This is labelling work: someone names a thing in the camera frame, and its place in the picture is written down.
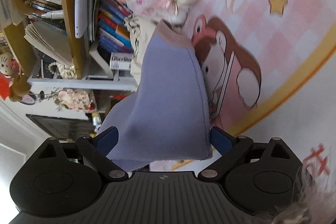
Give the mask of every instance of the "metal screw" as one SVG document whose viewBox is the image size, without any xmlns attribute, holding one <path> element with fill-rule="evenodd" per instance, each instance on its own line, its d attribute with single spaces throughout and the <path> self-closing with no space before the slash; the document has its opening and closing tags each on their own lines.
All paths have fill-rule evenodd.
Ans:
<svg viewBox="0 0 336 224">
<path fill-rule="evenodd" d="M 201 172 L 201 175 L 205 178 L 214 178 L 218 175 L 218 173 L 215 170 L 212 169 L 207 169 L 207 170 L 203 170 Z"/>
<path fill-rule="evenodd" d="M 122 170 L 113 170 L 109 172 L 109 176 L 114 179 L 120 179 L 125 175 L 125 172 Z"/>
</svg>

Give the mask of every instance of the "triangular hole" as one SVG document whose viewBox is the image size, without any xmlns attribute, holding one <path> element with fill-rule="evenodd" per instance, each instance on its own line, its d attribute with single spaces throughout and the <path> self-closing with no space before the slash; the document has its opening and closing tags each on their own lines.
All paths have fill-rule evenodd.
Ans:
<svg viewBox="0 0 336 224">
<path fill-rule="evenodd" d="M 276 144 L 274 146 L 271 157 L 280 158 L 280 159 L 288 159 L 288 160 L 291 158 L 286 152 L 286 150 L 280 144 Z"/>
<path fill-rule="evenodd" d="M 43 150 L 39 159 L 54 158 L 57 157 L 55 147 L 52 144 L 48 144 L 47 147 Z"/>
</svg>

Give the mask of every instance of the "pink checkered pattern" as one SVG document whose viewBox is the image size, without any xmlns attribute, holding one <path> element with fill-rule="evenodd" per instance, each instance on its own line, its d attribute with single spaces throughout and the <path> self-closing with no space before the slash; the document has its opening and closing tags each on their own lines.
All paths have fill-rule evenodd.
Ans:
<svg viewBox="0 0 336 224">
<path fill-rule="evenodd" d="M 191 37 L 199 15 L 220 17 L 260 64 L 259 104 L 296 71 L 336 21 L 336 0 L 288 0 L 282 17 L 269 10 L 268 0 L 247 0 L 236 12 L 226 9 L 226 0 L 200 0 L 182 29 Z"/>
</svg>

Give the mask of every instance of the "yellow star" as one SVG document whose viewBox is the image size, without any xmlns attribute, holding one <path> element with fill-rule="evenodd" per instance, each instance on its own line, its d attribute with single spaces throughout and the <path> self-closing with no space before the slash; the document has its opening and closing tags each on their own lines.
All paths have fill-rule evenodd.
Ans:
<svg viewBox="0 0 336 224">
<path fill-rule="evenodd" d="M 270 3 L 270 14 L 278 13 L 279 15 L 284 15 L 284 8 L 288 4 L 288 0 L 268 0 Z"/>
</svg>

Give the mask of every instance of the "cartoon girl illustration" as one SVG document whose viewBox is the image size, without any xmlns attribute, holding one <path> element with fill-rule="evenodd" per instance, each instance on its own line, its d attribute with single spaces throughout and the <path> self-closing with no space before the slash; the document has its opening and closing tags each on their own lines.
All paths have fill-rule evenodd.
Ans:
<svg viewBox="0 0 336 224">
<path fill-rule="evenodd" d="M 214 125 L 226 130 L 256 105 L 261 87 L 260 66 L 218 17 L 206 23 L 200 15 L 192 43 L 205 80 L 210 118 Z"/>
</svg>

